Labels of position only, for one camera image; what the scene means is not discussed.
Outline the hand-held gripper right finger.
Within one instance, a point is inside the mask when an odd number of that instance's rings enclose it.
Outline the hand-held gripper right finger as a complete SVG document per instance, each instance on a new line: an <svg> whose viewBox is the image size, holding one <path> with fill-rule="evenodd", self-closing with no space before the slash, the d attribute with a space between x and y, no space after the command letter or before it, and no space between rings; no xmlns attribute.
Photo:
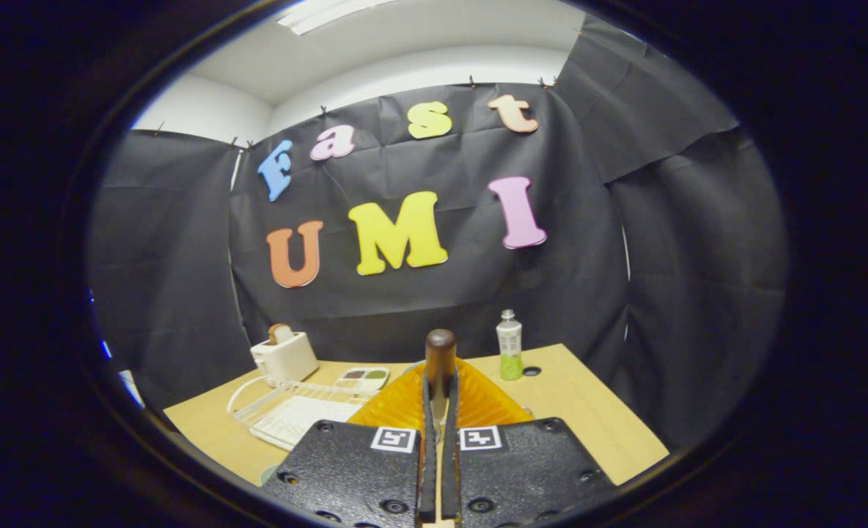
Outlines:
<svg viewBox="0 0 868 528"><path fill-rule="evenodd" d="M615 484L565 421L535 419L462 361L444 442L443 515L461 527L524 527L596 507Z"/></svg>

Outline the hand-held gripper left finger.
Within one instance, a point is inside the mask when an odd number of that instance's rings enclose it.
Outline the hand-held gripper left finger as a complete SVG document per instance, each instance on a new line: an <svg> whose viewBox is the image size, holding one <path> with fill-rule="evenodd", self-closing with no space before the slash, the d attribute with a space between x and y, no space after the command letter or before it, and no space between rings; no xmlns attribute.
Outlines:
<svg viewBox="0 0 868 528"><path fill-rule="evenodd" d="M436 516L430 363L346 421L314 421L261 485L290 507L350 527L419 527Z"/></svg>

